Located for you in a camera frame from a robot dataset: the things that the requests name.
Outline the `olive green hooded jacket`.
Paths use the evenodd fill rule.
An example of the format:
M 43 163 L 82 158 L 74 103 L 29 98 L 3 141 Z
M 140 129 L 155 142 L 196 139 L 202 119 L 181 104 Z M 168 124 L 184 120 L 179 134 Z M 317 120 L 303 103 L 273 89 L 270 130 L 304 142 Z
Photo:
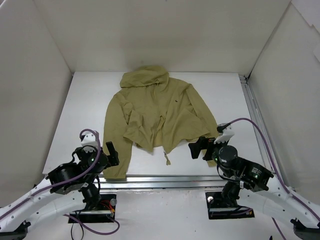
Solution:
M 149 153 L 162 147 L 169 154 L 183 140 L 219 136 L 212 112 L 193 85 L 170 77 L 164 67 L 126 72 L 119 85 L 103 128 L 103 141 L 113 143 L 119 165 L 104 170 L 106 179 L 126 177 L 133 144 Z

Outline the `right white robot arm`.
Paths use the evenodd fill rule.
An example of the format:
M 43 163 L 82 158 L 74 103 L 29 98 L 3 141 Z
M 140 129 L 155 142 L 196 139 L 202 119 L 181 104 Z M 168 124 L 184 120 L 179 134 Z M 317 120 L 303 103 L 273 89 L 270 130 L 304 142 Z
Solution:
M 220 177 L 226 181 L 221 200 L 227 206 L 238 201 L 274 219 L 293 225 L 294 234 L 302 240 L 320 238 L 320 207 L 300 196 L 264 166 L 238 155 L 227 142 L 200 137 L 188 145 L 196 159 L 205 150 L 205 161 L 216 163 Z

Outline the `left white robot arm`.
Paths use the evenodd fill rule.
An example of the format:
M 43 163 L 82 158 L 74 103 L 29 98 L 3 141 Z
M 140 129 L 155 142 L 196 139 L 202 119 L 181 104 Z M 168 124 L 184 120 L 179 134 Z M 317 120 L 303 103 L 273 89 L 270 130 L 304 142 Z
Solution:
M 106 142 L 108 155 L 92 145 L 72 153 L 70 161 L 52 170 L 38 185 L 16 201 L 0 209 L 0 238 L 22 240 L 37 225 L 74 211 L 96 209 L 102 199 L 94 181 L 106 168 L 119 164 L 118 152 Z

